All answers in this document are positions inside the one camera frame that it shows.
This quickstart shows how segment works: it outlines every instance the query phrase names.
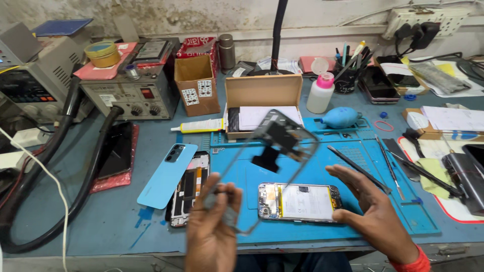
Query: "red rubber band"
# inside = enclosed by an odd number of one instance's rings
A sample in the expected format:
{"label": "red rubber band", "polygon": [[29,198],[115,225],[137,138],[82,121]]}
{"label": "red rubber band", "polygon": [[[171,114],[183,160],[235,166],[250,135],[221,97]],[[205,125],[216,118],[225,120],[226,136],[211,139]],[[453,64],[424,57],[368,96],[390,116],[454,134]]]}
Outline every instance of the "red rubber band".
{"label": "red rubber band", "polygon": [[[391,129],[391,130],[388,130],[388,129],[382,129],[381,127],[379,127],[379,126],[377,125],[377,123],[383,123],[383,124],[385,124],[385,125],[387,125],[387,126],[391,127],[392,129]],[[388,132],[393,131],[393,126],[392,126],[392,125],[390,125],[390,124],[388,124],[388,123],[387,123],[387,122],[385,122],[385,121],[375,121],[375,122],[373,123],[373,125],[374,125],[376,128],[378,128],[378,129],[380,129],[380,130],[383,130],[383,131],[388,131]]]}

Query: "red box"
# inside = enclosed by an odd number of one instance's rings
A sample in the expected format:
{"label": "red box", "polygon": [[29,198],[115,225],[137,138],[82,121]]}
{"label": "red box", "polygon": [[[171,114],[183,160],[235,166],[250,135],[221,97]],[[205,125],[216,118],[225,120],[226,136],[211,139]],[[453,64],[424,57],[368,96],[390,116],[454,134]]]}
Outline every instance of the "red box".
{"label": "red box", "polygon": [[210,50],[209,53],[185,53],[185,51],[190,47],[202,46],[213,39],[217,39],[217,37],[194,37],[194,38],[186,38],[184,42],[181,44],[182,46],[177,52],[178,59],[186,59],[196,56],[202,55],[210,55],[210,61],[212,62],[212,71],[213,76],[215,77],[215,83],[217,82],[217,75],[219,71],[219,64],[218,64],[218,43],[215,42]]}

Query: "blue cap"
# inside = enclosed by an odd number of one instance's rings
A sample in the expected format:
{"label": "blue cap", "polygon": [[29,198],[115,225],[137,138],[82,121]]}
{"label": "blue cap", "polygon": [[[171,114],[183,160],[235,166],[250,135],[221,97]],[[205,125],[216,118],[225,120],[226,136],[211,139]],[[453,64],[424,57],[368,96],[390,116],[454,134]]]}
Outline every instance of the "blue cap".
{"label": "blue cap", "polygon": [[414,101],[417,99],[417,96],[415,94],[406,94],[403,98],[408,101]]}

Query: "knob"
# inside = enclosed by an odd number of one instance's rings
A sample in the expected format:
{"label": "knob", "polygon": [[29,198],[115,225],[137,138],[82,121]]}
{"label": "knob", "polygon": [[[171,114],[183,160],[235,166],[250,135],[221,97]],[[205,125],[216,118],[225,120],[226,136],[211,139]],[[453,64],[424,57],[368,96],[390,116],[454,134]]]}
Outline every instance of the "knob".
{"label": "knob", "polygon": [[40,110],[36,106],[27,105],[27,106],[24,107],[24,111],[27,112],[31,116],[35,116],[35,115],[39,114]]}
{"label": "knob", "polygon": [[52,115],[59,115],[61,109],[54,105],[47,105],[45,106],[45,111]]}
{"label": "knob", "polygon": [[143,112],[143,110],[138,106],[133,106],[131,108],[131,114],[133,114],[134,116],[138,116],[142,112]]}
{"label": "knob", "polygon": [[158,115],[160,113],[160,107],[158,106],[151,106],[150,107],[150,114],[151,115]]}

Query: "adhesive tube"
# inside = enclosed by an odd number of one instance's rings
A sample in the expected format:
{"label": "adhesive tube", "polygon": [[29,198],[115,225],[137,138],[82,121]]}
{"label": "adhesive tube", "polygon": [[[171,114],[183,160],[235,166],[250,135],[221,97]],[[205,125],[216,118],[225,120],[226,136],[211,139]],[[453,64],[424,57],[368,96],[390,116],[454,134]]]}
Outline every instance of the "adhesive tube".
{"label": "adhesive tube", "polygon": [[224,119],[210,119],[205,121],[182,123],[179,127],[171,128],[171,131],[181,131],[181,133],[197,133],[219,131],[224,129]]}

